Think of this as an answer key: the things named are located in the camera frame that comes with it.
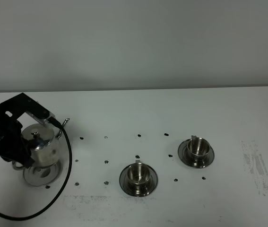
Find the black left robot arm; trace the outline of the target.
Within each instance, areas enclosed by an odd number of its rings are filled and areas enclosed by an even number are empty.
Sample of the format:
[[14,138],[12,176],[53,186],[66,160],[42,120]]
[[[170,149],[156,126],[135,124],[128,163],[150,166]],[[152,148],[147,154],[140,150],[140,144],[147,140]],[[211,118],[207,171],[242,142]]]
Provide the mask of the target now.
[[5,113],[0,113],[0,157],[6,162],[18,162],[25,168],[34,164],[21,133],[22,125]]

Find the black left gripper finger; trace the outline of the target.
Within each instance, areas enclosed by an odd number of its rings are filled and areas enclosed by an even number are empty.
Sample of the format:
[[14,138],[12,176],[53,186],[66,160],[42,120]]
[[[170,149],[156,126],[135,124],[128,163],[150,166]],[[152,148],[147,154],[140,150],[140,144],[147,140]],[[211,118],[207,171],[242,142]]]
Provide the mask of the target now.
[[18,160],[24,167],[31,167],[35,163],[31,155],[32,153],[28,141],[21,138],[18,146]]

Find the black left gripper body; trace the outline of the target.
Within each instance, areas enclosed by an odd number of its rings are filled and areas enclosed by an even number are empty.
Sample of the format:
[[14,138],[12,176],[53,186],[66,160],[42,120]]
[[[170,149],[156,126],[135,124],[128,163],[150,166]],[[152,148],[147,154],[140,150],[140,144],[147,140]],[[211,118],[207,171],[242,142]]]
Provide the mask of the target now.
[[24,111],[17,108],[9,109],[9,112],[11,116],[6,114],[6,110],[0,109],[0,157],[7,162],[24,162],[22,124],[18,121]]

